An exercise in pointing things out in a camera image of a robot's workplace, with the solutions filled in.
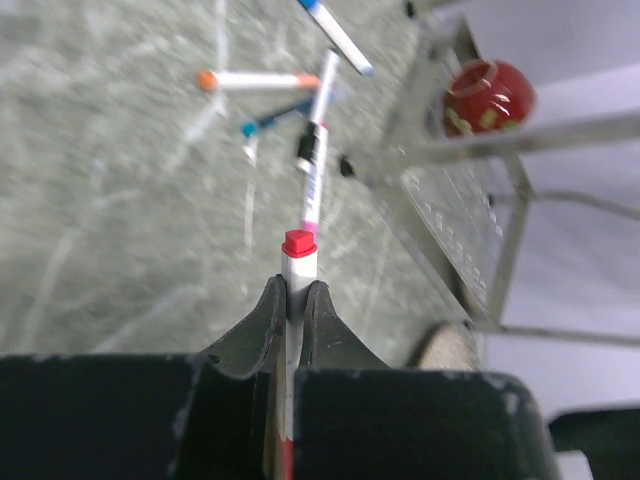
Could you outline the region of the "pink capped white marker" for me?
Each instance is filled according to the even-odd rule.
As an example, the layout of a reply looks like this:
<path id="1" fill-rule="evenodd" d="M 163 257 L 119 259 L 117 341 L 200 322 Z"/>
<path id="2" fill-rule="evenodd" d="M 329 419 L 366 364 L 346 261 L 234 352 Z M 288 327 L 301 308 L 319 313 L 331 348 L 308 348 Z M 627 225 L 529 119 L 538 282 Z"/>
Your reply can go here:
<path id="1" fill-rule="evenodd" d="M 316 143 L 310 170 L 306 176 L 304 188 L 304 203 L 302 215 L 302 229 L 311 232 L 317 238 L 320 211 L 322 203 L 324 174 L 328 151 L 328 129 L 325 124 L 319 126 L 318 141 Z"/>

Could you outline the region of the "red capped white marker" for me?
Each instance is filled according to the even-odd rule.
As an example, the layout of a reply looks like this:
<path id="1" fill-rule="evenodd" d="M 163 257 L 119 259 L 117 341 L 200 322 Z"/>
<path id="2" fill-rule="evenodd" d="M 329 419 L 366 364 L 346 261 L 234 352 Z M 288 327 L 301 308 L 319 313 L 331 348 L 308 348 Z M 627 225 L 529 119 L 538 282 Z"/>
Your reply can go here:
<path id="1" fill-rule="evenodd" d="M 311 284 L 317 279 L 317 245 L 305 230 L 285 233 L 281 274 L 285 281 L 285 321 L 275 365 L 275 398 L 268 436 L 270 477 L 293 477 L 294 375 L 300 365 L 304 314 Z"/>

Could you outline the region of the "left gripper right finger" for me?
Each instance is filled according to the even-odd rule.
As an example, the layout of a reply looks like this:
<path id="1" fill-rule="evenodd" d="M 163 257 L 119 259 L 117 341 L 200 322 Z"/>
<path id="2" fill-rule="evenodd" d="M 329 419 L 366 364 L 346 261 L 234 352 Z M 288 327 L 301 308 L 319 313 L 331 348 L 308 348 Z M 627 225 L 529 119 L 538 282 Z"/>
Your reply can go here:
<path id="1" fill-rule="evenodd" d="M 343 322 L 334 307 L 329 286 L 314 281 L 307 295 L 299 369 L 366 371 L 388 370 Z"/>

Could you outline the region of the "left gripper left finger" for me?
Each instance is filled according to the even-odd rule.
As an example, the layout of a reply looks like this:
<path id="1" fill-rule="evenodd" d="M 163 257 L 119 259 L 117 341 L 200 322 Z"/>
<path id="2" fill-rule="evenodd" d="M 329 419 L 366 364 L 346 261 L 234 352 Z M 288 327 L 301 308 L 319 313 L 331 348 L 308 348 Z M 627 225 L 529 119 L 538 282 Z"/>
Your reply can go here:
<path id="1" fill-rule="evenodd" d="M 275 371 L 286 318 L 286 283 L 271 277 L 251 312 L 202 351 L 210 365 L 223 375 L 250 379 Z"/>

